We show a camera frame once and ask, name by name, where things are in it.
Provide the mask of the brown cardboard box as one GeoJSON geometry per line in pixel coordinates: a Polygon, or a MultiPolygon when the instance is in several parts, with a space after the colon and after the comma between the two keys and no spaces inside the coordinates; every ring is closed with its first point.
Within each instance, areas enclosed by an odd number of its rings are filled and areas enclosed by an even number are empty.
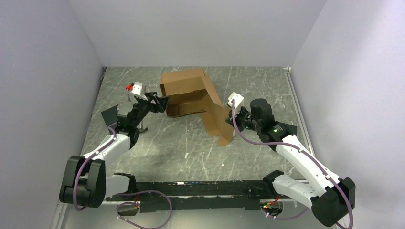
{"type": "Polygon", "coordinates": [[[165,72],[161,75],[160,89],[162,95],[169,98],[167,116],[199,114],[208,135],[219,136],[219,146],[231,143],[234,128],[226,122],[230,109],[223,106],[204,69],[165,72]]]}

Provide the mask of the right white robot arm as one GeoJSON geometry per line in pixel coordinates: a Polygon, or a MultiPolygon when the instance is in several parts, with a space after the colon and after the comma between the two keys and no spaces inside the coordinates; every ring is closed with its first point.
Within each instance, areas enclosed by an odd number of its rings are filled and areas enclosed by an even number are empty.
{"type": "Polygon", "coordinates": [[[356,185],[349,177],[341,178],[311,155],[297,137],[297,127],[275,120],[271,105],[266,99],[254,99],[250,110],[244,98],[232,94],[228,98],[231,108],[226,120],[236,134],[258,146],[268,146],[283,156],[306,179],[294,180],[275,170],[264,177],[263,192],[269,198],[278,194],[306,206],[324,226],[344,226],[340,221],[349,217],[348,228],[353,228],[356,185]]]}

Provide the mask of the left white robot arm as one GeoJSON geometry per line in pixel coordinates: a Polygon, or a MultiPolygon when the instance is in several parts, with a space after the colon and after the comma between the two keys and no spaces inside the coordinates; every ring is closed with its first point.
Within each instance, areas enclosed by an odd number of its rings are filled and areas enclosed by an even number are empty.
{"type": "Polygon", "coordinates": [[[167,96],[159,97],[156,92],[131,94],[129,101],[104,110],[101,114],[109,135],[93,151],[67,160],[59,200],[72,204],[77,211],[98,208],[115,194],[132,200],[138,189],[135,177],[125,173],[107,177],[107,167],[136,144],[143,118],[148,113],[164,113],[168,101],[167,96]]]}

